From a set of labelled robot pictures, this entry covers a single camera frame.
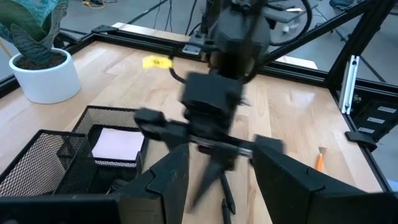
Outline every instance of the floor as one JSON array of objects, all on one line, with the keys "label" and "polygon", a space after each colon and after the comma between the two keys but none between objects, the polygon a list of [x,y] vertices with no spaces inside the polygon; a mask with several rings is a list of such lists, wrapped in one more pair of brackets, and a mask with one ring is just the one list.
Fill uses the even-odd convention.
[{"label": "floor", "polygon": [[[313,10],[314,17],[312,27],[317,23],[325,22],[336,16],[336,11],[329,6],[328,0],[312,1],[318,4],[318,7]],[[83,6],[79,0],[70,0],[68,16],[62,21],[62,27],[78,30],[80,32],[89,32],[91,29],[101,24],[112,25],[116,22],[129,22],[158,2],[159,0],[118,0],[117,3],[106,4],[105,9],[95,10]],[[192,4],[193,1],[172,0],[173,32],[179,34],[185,33]],[[200,22],[204,5],[205,0],[199,0],[197,2],[190,29]],[[169,6],[169,2],[164,3],[160,7],[159,13],[157,13],[157,10],[153,10],[134,24],[164,30],[169,14]],[[347,35],[352,32],[359,19],[359,17],[353,19],[337,28],[334,33],[327,33],[301,48],[294,50],[288,55],[312,60],[320,70],[329,70],[345,44],[341,39],[346,38]],[[290,32],[288,35],[282,33],[283,25],[278,24],[276,29],[272,31],[272,40],[274,42],[280,42],[293,38],[297,35],[297,32],[300,31],[305,21],[306,17],[303,16],[299,22],[300,27],[298,30]],[[388,16],[382,24],[381,30],[366,47],[366,50],[362,54],[362,61],[359,64],[359,78],[375,82],[382,82],[384,80],[386,83],[398,85],[398,78],[395,73],[395,71],[398,70],[398,63],[395,62],[395,54],[398,52],[397,22],[398,16]],[[9,48],[12,52],[16,52],[12,47]],[[0,52],[0,67],[3,67],[2,62],[7,61],[3,60],[4,57],[5,55],[2,55],[2,52]],[[381,169],[386,174],[386,177],[398,182],[398,173],[393,172],[397,169],[396,166],[398,166],[394,166],[394,164],[398,164],[395,162],[398,160],[398,147],[396,144],[393,144],[393,140],[396,139],[396,136],[398,136],[397,128],[380,141],[380,148],[376,150],[374,156],[381,166]]]}]

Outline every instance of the soil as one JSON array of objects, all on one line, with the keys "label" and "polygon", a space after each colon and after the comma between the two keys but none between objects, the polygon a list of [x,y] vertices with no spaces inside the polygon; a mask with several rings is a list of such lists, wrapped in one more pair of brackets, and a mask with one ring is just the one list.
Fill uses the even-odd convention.
[{"label": "soil", "polygon": [[37,64],[37,63],[29,60],[26,57],[22,57],[15,63],[15,66],[17,66],[18,68],[21,68],[21,69],[25,69],[25,70],[40,70],[40,69],[56,67],[56,66],[62,64],[66,59],[67,59],[67,56],[65,56],[63,54],[52,53],[50,62],[46,63],[44,65],[41,65],[41,64]]}]

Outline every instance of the white pot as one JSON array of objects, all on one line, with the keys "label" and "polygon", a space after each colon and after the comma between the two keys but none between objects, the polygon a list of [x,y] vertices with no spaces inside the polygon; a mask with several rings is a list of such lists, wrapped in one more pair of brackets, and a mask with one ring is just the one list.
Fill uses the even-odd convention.
[{"label": "white pot", "polygon": [[22,55],[17,54],[9,61],[25,96],[35,103],[59,103],[75,96],[80,82],[72,56],[62,49],[52,49],[67,56],[62,64],[42,70],[24,70],[14,65]]}]

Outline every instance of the pen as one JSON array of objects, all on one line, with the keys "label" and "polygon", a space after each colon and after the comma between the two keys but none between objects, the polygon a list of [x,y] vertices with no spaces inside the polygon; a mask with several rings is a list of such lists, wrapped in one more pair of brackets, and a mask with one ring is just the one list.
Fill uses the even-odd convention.
[{"label": "pen", "polygon": [[226,179],[225,173],[222,173],[222,175],[220,176],[220,181],[221,181],[221,185],[223,186],[226,204],[229,207],[229,209],[231,210],[232,214],[235,215],[236,214],[235,201],[234,201],[234,197],[232,196],[232,192],[229,187],[228,180]]},{"label": "pen", "polygon": [[232,224],[231,222],[231,216],[229,214],[229,207],[226,204],[225,198],[223,199],[223,204],[221,206],[221,209],[223,210],[223,220],[224,224]]},{"label": "pen", "polygon": [[317,164],[315,166],[315,168],[319,172],[322,172],[322,163],[323,163],[323,155],[322,155],[322,153],[319,153],[318,158],[317,158]]}]

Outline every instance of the black marker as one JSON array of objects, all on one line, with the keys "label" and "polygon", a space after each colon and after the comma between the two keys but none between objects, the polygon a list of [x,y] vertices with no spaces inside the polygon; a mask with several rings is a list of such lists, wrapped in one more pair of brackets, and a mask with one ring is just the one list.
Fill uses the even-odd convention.
[{"label": "black marker", "polygon": [[221,185],[223,186],[226,204],[228,205],[232,214],[235,215],[236,214],[235,201],[234,201],[234,197],[232,196],[232,192],[229,187],[228,180],[226,179],[225,173],[222,173],[220,175],[220,181],[221,181]]},{"label": "black marker", "polygon": [[231,222],[231,215],[229,214],[229,207],[226,204],[225,198],[223,199],[223,204],[221,206],[221,209],[223,210],[223,220],[224,224],[232,224]]}]

